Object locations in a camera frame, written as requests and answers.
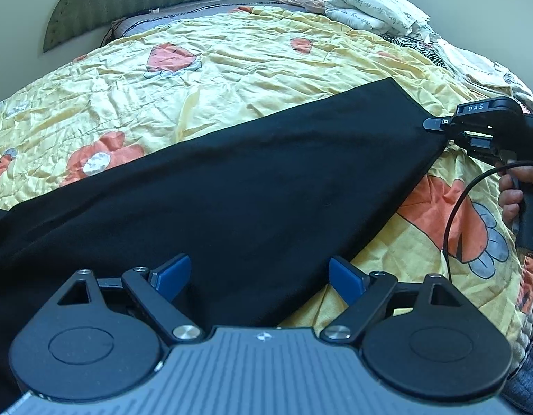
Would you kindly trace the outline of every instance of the gray gripper base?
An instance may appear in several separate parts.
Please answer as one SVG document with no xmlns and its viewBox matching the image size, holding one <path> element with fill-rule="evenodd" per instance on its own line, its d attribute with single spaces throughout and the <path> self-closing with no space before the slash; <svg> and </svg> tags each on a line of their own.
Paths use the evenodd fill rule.
<svg viewBox="0 0 533 415">
<path fill-rule="evenodd" d="M 311 329 L 217 328 L 208 341 L 176 346 L 142 386 L 95 403 L 27 393 L 14 415 L 504 415 L 493 398 L 430 406 L 388 390 L 356 352 L 320 342 Z"/>
</svg>

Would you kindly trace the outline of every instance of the wrinkled yellow fabric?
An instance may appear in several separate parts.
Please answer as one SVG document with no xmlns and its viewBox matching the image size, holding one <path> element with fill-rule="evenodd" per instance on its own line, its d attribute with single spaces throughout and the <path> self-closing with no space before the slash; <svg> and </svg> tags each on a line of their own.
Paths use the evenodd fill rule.
<svg viewBox="0 0 533 415">
<path fill-rule="evenodd" d="M 294 38 L 311 41 L 310 51 L 293 49 Z M 151 49 L 164 43 L 195 54 L 202 67 L 149 76 Z M 124 145 L 140 145 L 149 154 L 386 77 L 435 116 L 479 99 L 420 53 L 309 13 L 256 7 L 252 13 L 187 20 L 116 40 L 0 103 L 0 157 L 7 149 L 16 151 L 0 176 L 0 208 L 57 188 L 72 153 L 107 132 L 122 131 Z M 468 182 L 481 169 L 460 150 L 450 149 L 430 173 L 451 184 L 456 178 Z M 365 180 L 364 185 L 376 183 Z M 495 180 L 472 192 L 472 199 L 483 201 L 498 219 L 496 198 Z M 510 233 L 501 224 L 499 229 L 512 246 Z M 451 260 L 456 286 L 514 341 L 523 321 L 515 309 L 516 256 L 500 264 L 490 280 L 472 276 L 467 266 Z M 445 273 L 433 243 L 397 215 L 353 263 L 366 272 L 387 270 L 409 281 L 422 281 L 428 272 Z M 318 330 L 343 309 L 328 287 L 285 324 Z"/>
</svg>

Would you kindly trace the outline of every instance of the gray mattress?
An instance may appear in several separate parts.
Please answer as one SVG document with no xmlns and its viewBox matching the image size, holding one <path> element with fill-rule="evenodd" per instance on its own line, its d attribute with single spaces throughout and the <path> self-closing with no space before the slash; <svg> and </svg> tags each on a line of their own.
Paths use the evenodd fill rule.
<svg viewBox="0 0 533 415">
<path fill-rule="evenodd" d="M 160 25 L 167 25 L 185 19 L 206 17 L 226 13 L 238 6 L 271 5 L 288 11 L 303 11 L 299 6 L 287 5 L 276 0 L 199 0 L 160 9 L 158 13 L 146 13 L 112 23 L 115 38 L 143 33 Z"/>
</svg>

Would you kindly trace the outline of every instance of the white cloth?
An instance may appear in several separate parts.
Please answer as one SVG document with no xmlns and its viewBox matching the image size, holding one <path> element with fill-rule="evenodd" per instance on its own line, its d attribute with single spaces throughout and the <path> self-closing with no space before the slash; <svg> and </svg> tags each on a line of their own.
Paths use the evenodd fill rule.
<svg viewBox="0 0 533 415">
<path fill-rule="evenodd" d="M 433 44 L 447 68 L 469 89 L 492 98 L 513 96 L 533 110 L 533 93 L 508 68 L 466 49 L 456 48 L 444 39 Z"/>
<path fill-rule="evenodd" d="M 430 16 L 407 0 L 328 0 L 326 17 L 356 30 L 436 41 Z"/>
</svg>

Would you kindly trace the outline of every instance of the metal pivot bolt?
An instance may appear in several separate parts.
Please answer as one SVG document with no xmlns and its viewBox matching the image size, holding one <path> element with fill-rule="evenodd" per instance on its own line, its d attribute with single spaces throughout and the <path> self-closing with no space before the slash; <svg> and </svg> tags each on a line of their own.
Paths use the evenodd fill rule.
<svg viewBox="0 0 533 415">
<path fill-rule="evenodd" d="M 351 329 L 347 326 L 328 326 L 324 329 L 324 335 L 332 340 L 345 340 L 351 337 Z"/>
<path fill-rule="evenodd" d="M 201 329 L 193 325 L 183 325 L 174 328 L 172 335 L 178 340 L 195 340 L 201 335 Z"/>
</svg>

